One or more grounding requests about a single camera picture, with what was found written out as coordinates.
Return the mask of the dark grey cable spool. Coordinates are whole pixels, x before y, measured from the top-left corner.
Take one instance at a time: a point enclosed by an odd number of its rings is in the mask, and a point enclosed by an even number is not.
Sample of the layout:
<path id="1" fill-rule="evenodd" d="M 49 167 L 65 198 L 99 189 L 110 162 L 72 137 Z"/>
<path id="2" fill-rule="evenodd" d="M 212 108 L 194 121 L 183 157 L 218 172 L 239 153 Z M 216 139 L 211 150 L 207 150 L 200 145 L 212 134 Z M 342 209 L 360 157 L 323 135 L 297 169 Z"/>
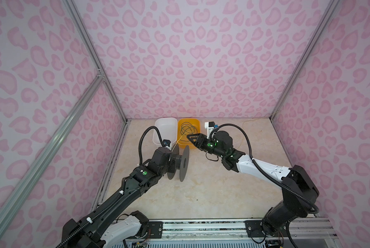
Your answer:
<path id="1" fill-rule="evenodd" d="M 176 174 L 176 172 L 179 172 L 179 179 L 181 182 L 184 181 L 187 170 L 188 170 L 188 165 L 189 165 L 189 157 L 190 157 L 190 148 L 189 146 L 186 146 L 183 150 L 183 154 L 181 155 L 178 146 L 173 147 L 171 150 L 171 155 L 175 159 L 176 162 L 176 171 L 175 173 L 167 173 L 167 177 L 169 180 L 172 180 Z"/>

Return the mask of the white plastic tray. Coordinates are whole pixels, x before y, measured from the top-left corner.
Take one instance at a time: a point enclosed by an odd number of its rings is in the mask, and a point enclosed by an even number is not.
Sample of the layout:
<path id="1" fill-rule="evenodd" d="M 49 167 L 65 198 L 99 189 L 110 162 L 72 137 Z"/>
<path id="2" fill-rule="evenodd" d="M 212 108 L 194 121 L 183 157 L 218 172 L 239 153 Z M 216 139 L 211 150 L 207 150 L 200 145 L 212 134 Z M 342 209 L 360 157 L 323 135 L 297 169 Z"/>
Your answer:
<path id="1" fill-rule="evenodd" d="M 178 120 L 173 117 L 159 118 L 154 126 L 159 129 L 162 140 L 170 140 L 170 148 L 177 142 Z"/>

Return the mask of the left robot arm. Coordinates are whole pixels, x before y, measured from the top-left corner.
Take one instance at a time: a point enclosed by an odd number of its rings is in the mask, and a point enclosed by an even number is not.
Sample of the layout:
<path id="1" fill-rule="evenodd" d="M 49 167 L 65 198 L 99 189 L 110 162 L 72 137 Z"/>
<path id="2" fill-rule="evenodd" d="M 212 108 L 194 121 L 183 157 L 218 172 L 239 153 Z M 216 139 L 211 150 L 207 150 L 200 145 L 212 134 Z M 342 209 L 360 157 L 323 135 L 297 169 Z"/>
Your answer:
<path id="1" fill-rule="evenodd" d="M 168 148 L 159 147 L 146 164 L 136 167 L 128 177 L 123 178 L 119 190 L 98 208 L 78 222 L 69 220 L 63 227 L 62 241 L 57 247 L 102 248 L 106 244 L 103 234 L 113 221 L 167 173 L 171 153 Z"/>

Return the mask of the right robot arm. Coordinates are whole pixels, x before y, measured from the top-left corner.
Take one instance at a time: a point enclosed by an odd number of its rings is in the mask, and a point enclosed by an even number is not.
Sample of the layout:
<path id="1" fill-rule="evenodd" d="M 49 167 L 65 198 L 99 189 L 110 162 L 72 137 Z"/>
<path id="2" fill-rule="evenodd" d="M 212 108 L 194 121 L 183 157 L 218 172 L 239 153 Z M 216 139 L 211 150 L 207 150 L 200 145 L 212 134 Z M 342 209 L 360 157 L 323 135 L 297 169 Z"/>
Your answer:
<path id="1" fill-rule="evenodd" d="M 250 153 L 235 149 L 226 131 L 210 136 L 189 134 L 187 139 L 197 149 L 217 156 L 228 171 L 251 175 L 281 189 L 282 199 L 267 211 L 259 224 L 264 235 L 273 236 L 287 223 L 319 212 L 316 205 L 319 190 L 304 168 L 278 166 L 256 159 Z"/>

